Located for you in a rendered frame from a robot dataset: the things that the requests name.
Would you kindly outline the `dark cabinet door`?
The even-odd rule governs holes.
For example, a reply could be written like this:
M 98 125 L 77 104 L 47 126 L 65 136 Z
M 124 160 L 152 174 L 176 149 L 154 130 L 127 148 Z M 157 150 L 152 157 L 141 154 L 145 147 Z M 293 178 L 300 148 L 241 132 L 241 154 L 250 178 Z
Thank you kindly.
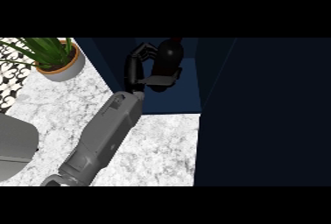
M 197 186 L 331 186 L 331 38 L 240 38 L 201 112 Z

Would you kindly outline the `grey rounded appliance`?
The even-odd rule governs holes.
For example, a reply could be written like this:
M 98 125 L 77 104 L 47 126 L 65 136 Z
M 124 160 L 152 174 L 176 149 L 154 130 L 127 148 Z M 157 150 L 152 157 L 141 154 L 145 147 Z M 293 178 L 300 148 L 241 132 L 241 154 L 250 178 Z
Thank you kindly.
M 33 160 L 37 146 L 37 127 L 0 113 L 0 182 L 22 171 Z

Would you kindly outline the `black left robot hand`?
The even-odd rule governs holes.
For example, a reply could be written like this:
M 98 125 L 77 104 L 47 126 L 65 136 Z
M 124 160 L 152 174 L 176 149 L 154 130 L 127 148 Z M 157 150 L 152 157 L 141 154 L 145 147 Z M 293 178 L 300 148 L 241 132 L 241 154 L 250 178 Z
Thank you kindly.
M 158 47 L 151 43 L 142 43 L 130 52 L 124 65 L 124 86 L 127 92 L 144 92 L 149 87 L 155 92 L 164 92 L 170 88 L 176 80 L 175 76 L 149 75 L 145 77 L 144 65 L 146 60 L 155 59 Z

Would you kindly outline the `green leafy plant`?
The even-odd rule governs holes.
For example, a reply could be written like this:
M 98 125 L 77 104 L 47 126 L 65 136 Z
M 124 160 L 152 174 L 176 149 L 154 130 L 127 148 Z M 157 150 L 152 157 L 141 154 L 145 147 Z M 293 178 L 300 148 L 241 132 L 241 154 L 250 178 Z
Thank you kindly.
M 24 45 L 19 47 L 13 43 L 0 40 L 0 46 L 8 46 L 27 56 L 34 63 L 33 67 L 42 71 L 53 72 L 70 65 L 77 57 L 78 50 L 74 47 L 71 38 L 61 41 L 58 38 L 18 38 Z

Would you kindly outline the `dark blue cabinet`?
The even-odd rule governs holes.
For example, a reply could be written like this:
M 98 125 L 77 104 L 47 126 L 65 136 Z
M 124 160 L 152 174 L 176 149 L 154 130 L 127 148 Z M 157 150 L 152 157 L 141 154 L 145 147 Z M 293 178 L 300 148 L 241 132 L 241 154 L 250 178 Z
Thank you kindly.
M 166 38 L 76 38 L 112 92 L 124 90 L 124 61 L 142 43 L 160 46 Z M 185 38 L 182 73 L 173 87 L 157 93 L 145 87 L 144 115 L 198 114 L 234 47 L 235 38 Z

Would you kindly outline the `white and orange plant pot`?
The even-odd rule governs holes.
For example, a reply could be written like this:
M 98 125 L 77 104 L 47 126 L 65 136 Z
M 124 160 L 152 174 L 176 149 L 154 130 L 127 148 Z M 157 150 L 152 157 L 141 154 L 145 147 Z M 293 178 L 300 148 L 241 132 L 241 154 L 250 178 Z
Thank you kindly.
M 76 43 L 71 44 L 71 47 L 76 50 L 76 55 L 73 60 L 64 67 L 61 67 L 55 71 L 45 71 L 42 68 L 36 69 L 52 81 L 56 82 L 68 81 L 83 71 L 83 67 L 86 65 L 86 56 L 84 53 L 80 51 L 78 45 Z

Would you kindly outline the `dark wine bottle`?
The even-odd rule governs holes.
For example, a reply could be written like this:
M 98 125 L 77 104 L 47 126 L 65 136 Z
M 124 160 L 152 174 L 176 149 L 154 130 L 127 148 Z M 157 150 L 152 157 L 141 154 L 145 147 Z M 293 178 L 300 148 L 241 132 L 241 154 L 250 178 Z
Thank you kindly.
M 176 78 L 180 78 L 182 59 L 182 38 L 170 38 L 160 43 L 151 74 L 158 76 L 175 76 Z

